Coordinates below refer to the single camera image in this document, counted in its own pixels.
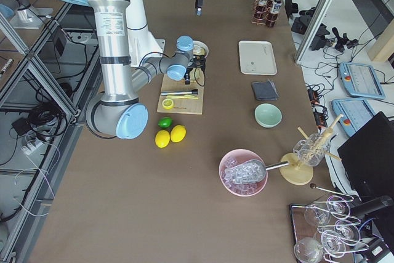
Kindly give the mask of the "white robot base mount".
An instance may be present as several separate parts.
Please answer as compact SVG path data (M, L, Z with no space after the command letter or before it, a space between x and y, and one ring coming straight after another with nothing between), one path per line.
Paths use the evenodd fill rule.
M130 0L126 24L131 67L138 67L144 56L158 56L153 52L163 51L165 41L156 39L149 31L143 0Z

